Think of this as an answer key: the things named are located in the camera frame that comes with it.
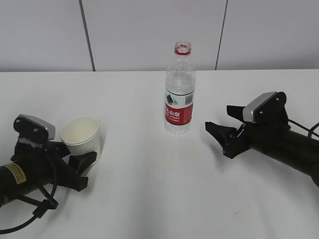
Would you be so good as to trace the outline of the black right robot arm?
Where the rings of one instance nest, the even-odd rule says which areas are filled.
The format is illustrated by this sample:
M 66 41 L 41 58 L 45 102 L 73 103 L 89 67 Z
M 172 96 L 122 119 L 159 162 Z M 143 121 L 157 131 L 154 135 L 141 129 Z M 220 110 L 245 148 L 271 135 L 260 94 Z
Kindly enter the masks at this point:
M 205 130 L 230 159 L 252 149 L 310 176 L 319 184 L 319 141 L 292 131 L 287 121 L 243 122 L 239 128 L 207 121 Z

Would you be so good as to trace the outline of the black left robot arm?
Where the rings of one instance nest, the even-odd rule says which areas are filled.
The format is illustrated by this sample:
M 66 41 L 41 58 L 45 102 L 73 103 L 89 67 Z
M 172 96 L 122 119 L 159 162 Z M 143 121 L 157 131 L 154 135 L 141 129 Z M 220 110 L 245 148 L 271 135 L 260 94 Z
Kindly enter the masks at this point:
M 41 203 L 26 194 L 44 189 L 46 184 L 82 191 L 88 177 L 82 174 L 97 158 L 94 151 L 72 155 L 62 142 L 49 141 L 32 146 L 18 141 L 9 164 L 0 168 L 0 204 L 22 200 L 35 206 Z

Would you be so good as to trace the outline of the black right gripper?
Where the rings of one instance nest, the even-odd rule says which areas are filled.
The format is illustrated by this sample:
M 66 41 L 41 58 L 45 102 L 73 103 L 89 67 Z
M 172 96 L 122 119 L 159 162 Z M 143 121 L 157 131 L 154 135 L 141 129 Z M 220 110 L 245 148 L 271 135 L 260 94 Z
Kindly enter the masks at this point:
M 244 122 L 244 108 L 244 106 L 227 105 L 226 111 L 230 117 Z M 234 128 L 205 122 L 205 130 L 223 147 L 224 156 L 230 159 L 249 149 L 268 156 L 274 154 L 277 141 L 287 134 L 290 128 L 288 124 L 279 123 L 247 123 Z

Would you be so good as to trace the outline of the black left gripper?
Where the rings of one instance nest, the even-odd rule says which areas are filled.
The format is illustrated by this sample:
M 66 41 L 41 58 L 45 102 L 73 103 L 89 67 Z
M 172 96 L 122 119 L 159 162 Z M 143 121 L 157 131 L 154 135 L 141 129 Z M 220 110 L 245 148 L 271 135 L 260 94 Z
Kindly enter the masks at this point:
M 11 161 L 21 167 L 26 182 L 31 185 L 55 183 L 80 192 L 88 186 L 88 177 L 82 174 L 95 163 L 96 158 L 94 151 L 72 155 L 63 142 L 35 144 L 19 139 Z

